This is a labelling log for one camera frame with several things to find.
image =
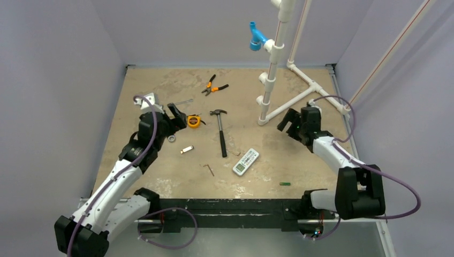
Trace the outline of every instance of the wooden board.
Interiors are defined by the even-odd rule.
[[[129,69],[115,112],[102,164],[96,180],[97,189],[111,171],[118,154],[127,144],[130,135],[137,130],[140,110],[133,104],[135,94],[154,92],[160,104],[194,101],[181,104],[178,108],[186,114],[202,113],[207,125],[186,128],[177,132],[176,141],[166,141],[158,159],[148,171],[126,192],[131,196],[141,187],[149,188],[162,198],[300,198],[304,190],[316,188],[333,189],[336,175],[305,146],[276,129],[285,112],[272,119],[265,126],[257,124],[260,107],[255,99],[263,94],[263,85],[258,76],[262,69]],[[329,93],[335,93],[329,73],[325,69],[304,70]],[[210,77],[216,74],[213,86],[229,84],[230,87],[202,94]],[[279,69],[274,91],[271,95],[270,112],[293,98],[308,85],[296,74]],[[310,99],[318,97],[313,93],[298,102],[293,108],[299,110]],[[322,107],[322,129],[334,136],[347,136],[341,115],[326,100],[320,100]],[[209,111],[223,109],[222,115],[226,145],[234,153],[221,157],[218,123]],[[187,146],[194,150],[181,154]],[[350,144],[343,145],[351,152]],[[242,176],[235,175],[233,166],[250,148],[260,153],[259,159]],[[204,164],[213,170],[211,175]],[[279,186],[279,182],[290,182],[291,186]]]

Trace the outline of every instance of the white remote control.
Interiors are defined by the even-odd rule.
[[[252,163],[257,160],[259,153],[254,149],[249,149],[247,153],[233,166],[233,172],[237,175],[242,176],[247,169],[252,165]]]

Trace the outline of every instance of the yellow tape measure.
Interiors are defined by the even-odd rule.
[[[206,123],[204,121],[202,121],[202,119],[200,118],[199,115],[192,114],[192,115],[187,116],[187,125],[190,128],[195,129],[200,126],[200,123],[203,123],[206,125]]]

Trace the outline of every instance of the pvc elbow joint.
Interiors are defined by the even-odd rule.
[[[255,27],[255,22],[251,21],[249,23],[249,28],[251,29],[252,39],[249,43],[249,48],[252,51],[259,51],[263,44],[268,41],[268,38]]]

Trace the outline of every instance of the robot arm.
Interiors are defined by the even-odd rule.
[[[363,162],[348,154],[331,133],[321,130],[321,113],[317,107],[308,105],[301,108],[301,112],[289,109],[279,123],[278,130],[283,131],[289,122],[291,125],[286,131],[287,134],[322,158],[337,174],[335,191],[305,192],[303,202],[308,203],[307,208],[334,211],[344,220],[384,214],[382,177],[353,164],[351,160],[361,164]]]
[[[139,129],[131,135],[114,168],[81,208],[70,218],[61,216],[54,225],[58,249],[61,252],[67,253],[71,235],[81,218],[80,229],[73,243],[72,256],[104,256],[109,242],[112,242],[128,225],[160,209],[159,206],[155,206],[158,202],[156,198],[159,196],[145,188],[137,190],[125,205],[115,208],[126,190],[157,159],[157,152],[161,150],[165,139],[186,127],[186,115],[179,112],[173,103],[167,105],[174,116],[171,119],[162,109],[162,105],[158,104],[156,95],[151,93],[145,97],[155,110],[157,121],[155,140],[144,156],[140,157],[152,139],[154,119],[148,103],[136,100],[135,103],[140,105],[142,110]],[[87,207],[93,201],[95,202],[91,210],[87,211]]]

